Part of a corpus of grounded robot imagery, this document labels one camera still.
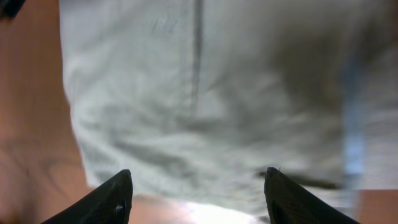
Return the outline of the khaki beige trousers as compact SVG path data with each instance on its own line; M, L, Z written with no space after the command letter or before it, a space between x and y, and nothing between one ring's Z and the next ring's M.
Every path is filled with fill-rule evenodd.
M61 1L88 185L263 215L273 166L352 212L397 188L396 29L396 1Z

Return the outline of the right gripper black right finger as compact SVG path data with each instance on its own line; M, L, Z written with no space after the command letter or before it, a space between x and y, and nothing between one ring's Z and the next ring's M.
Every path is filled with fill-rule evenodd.
M266 171L264 194L271 224L359 224L274 167Z

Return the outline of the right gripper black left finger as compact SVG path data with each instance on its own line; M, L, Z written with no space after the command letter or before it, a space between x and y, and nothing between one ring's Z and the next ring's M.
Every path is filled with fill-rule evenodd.
M124 169L42 224L128 224L132 194L131 173Z

